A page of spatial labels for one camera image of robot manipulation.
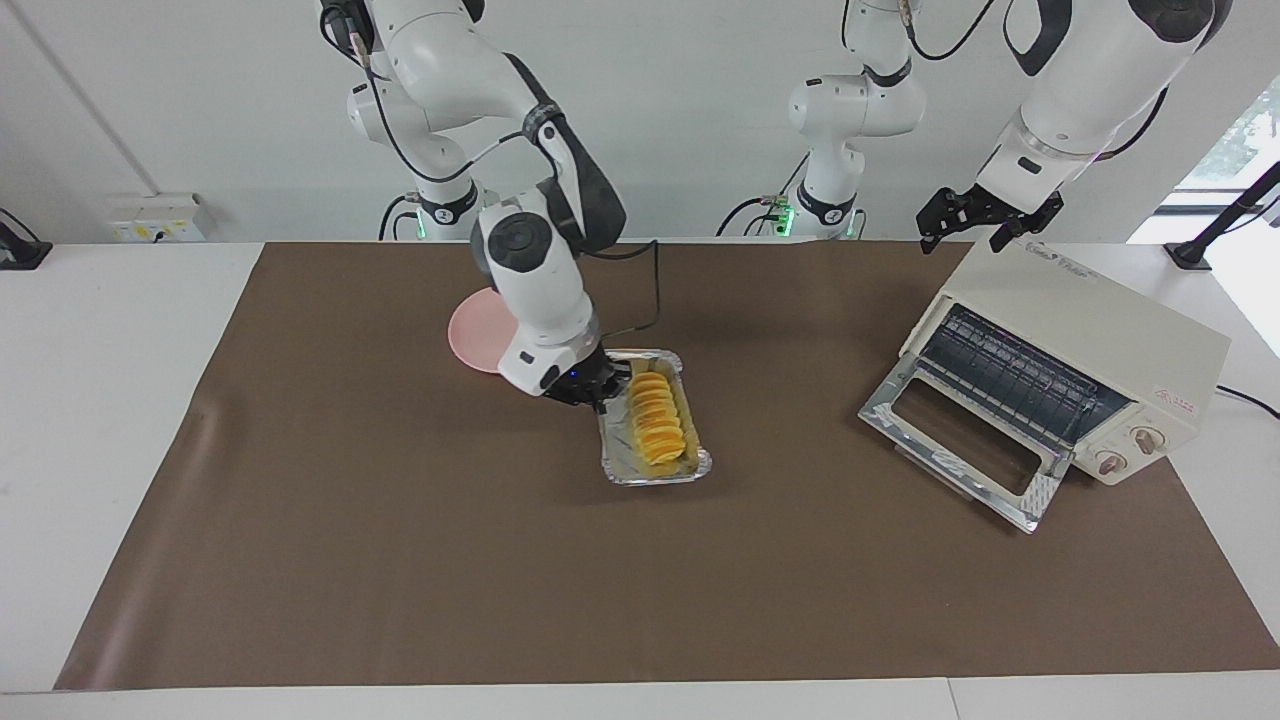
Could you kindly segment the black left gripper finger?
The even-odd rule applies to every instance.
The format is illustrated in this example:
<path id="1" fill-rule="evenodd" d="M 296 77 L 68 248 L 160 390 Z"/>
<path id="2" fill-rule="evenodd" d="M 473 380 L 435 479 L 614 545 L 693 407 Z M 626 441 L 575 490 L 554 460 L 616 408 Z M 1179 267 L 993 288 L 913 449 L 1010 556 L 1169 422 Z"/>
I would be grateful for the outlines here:
<path id="1" fill-rule="evenodd" d="M 938 190 L 916 214 L 923 254 L 932 254 L 941 241 L 952 233 L 950 229 L 952 205 L 952 190 Z"/>
<path id="2" fill-rule="evenodd" d="M 1044 202 L 1032 213 L 1010 211 L 989 237 L 993 252 L 1004 251 L 1014 240 L 1024 234 L 1039 234 L 1060 213 L 1064 200 L 1060 192 L 1052 192 Z"/>

